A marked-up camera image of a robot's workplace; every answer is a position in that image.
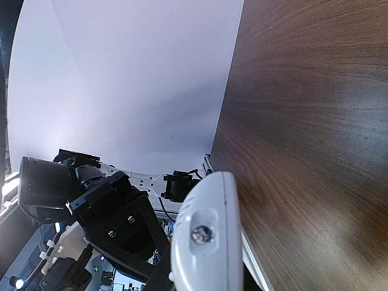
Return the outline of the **white remote control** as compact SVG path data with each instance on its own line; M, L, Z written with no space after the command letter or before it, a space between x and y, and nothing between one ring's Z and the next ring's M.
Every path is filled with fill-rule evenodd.
M213 172L186 196L172 237L176 290L242 290L243 255L234 175Z

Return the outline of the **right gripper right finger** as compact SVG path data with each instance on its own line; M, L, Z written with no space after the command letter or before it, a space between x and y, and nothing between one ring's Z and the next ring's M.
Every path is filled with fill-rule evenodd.
M243 265L243 275L243 291L261 291L245 264Z

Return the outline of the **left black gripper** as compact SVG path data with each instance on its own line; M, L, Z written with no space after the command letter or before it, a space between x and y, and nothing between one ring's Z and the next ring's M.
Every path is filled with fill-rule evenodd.
M126 275L147 281L156 267L148 259L169 246L148 195L122 171L105 175L80 156L45 161L23 157L19 203L44 210L43 223L77 221L89 243Z

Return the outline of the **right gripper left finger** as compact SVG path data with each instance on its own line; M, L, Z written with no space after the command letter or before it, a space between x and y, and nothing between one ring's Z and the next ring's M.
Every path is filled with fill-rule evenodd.
M145 285L145 291L173 291L174 283L169 279L171 272L170 261L171 247L168 246L163 253L160 262L156 266L152 276Z

